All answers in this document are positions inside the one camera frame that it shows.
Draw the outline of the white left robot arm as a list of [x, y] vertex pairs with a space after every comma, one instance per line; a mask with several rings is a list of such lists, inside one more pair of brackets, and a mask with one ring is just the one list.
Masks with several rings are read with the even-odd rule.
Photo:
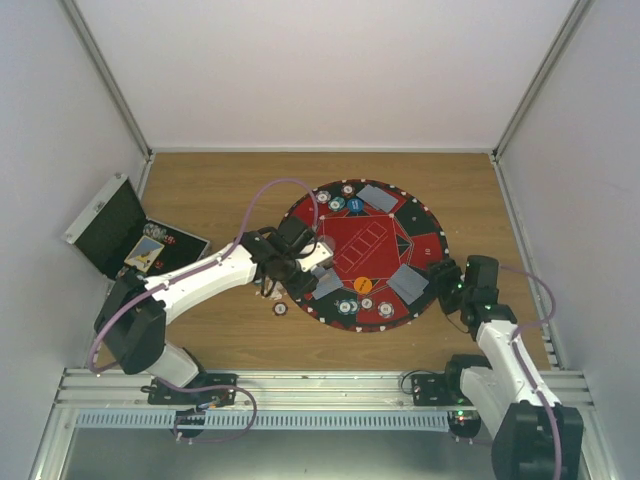
[[88, 368], [100, 346], [127, 375], [148, 373], [185, 404], [198, 402], [212, 384], [205, 369], [184, 348], [166, 338], [168, 325], [195, 306], [257, 279], [272, 279], [301, 296], [315, 289], [331, 263], [332, 248], [301, 226], [293, 234], [249, 231], [211, 256], [162, 275], [140, 278], [127, 272], [113, 286], [96, 319]]

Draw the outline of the dealt card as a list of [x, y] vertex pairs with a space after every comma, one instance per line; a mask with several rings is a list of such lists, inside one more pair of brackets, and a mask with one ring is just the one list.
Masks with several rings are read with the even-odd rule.
[[386, 190], [372, 185], [364, 186], [356, 196], [371, 207], [384, 213], [391, 213], [399, 200]]
[[406, 304], [412, 304], [423, 295], [429, 281], [410, 266], [402, 264], [387, 284]]
[[318, 279], [316, 288], [312, 292], [312, 297], [314, 300], [320, 300], [327, 295], [340, 290], [342, 287], [343, 282], [341, 278], [333, 269], [330, 269]]

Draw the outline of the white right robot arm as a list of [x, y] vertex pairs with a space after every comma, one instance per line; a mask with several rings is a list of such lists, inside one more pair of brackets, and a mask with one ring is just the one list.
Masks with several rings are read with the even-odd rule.
[[456, 354], [443, 372], [414, 376], [414, 401], [455, 405], [448, 422], [459, 438], [487, 429], [498, 479], [575, 479], [582, 416], [562, 404], [531, 359], [523, 326], [499, 300], [500, 268], [494, 258], [471, 255], [464, 267], [447, 259], [428, 269], [441, 310], [459, 313], [481, 352]]

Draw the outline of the blue 10 chip bottom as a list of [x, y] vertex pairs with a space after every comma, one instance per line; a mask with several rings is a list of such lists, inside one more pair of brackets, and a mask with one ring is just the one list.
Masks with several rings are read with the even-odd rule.
[[378, 314], [385, 319], [391, 318], [395, 313], [394, 306], [390, 302], [381, 302], [377, 310]]

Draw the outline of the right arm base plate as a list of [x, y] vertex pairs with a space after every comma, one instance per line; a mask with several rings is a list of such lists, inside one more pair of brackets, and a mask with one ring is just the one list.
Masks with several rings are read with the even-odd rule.
[[415, 406], [469, 406], [459, 384], [444, 372], [412, 370], [401, 375], [399, 388], [412, 397]]

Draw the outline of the blue small blind button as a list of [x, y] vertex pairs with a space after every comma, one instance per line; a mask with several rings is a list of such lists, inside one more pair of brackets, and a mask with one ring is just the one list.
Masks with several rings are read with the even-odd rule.
[[346, 202], [346, 206], [351, 213], [359, 213], [364, 209], [364, 202], [359, 198], [351, 198]]

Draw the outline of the green 50 chip bottom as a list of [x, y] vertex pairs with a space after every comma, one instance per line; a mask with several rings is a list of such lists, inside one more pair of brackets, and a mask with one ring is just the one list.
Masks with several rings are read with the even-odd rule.
[[357, 300], [343, 299], [337, 302], [337, 310], [341, 315], [355, 315], [359, 312], [360, 306]]

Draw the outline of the orange 100 chip stack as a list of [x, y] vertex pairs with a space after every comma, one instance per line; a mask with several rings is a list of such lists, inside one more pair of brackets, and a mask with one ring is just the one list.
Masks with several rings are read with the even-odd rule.
[[276, 302], [272, 308], [275, 316], [284, 316], [288, 312], [288, 306], [285, 302]]

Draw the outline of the orange big blind button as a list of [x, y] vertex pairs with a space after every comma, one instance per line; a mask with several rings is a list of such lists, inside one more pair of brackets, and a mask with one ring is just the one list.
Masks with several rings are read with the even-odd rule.
[[359, 295], [368, 294], [373, 288], [373, 281], [365, 276], [360, 276], [353, 281], [353, 289]]

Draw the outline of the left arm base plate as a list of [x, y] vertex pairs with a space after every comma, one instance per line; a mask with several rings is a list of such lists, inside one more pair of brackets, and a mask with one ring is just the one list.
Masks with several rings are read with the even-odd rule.
[[187, 386], [170, 388], [158, 379], [143, 386], [150, 405], [233, 405], [238, 376], [233, 373], [205, 372], [198, 374]]

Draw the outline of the dealt card top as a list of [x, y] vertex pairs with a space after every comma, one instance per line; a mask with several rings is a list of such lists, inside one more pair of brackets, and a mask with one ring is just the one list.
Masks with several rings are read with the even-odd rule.
[[356, 196], [371, 207], [384, 213], [391, 213], [399, 200], [386, 190], [372, 185], [364, 186]]

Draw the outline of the green 50 chip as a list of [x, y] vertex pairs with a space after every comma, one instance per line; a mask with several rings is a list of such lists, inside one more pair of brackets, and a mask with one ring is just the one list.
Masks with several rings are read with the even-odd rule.
[[337, 310], [341, 315], [355, 315], [359, 312], [360, 306], [357, 300], [343, 299], [337, 302]]
[[331, 211], [338, 212], [345, 207], [345, 204], [346, 201], [343, 197], [334, 197], [329, 201], [328, 206]]

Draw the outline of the green 50 chip top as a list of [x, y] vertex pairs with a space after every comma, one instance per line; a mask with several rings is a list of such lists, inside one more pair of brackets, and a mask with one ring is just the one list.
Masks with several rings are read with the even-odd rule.
[[345, 204], [346, 201], [343, 197], [334, 197], [329, 201], [328, 206], [331, 211], [338, 212], [345, 207]]

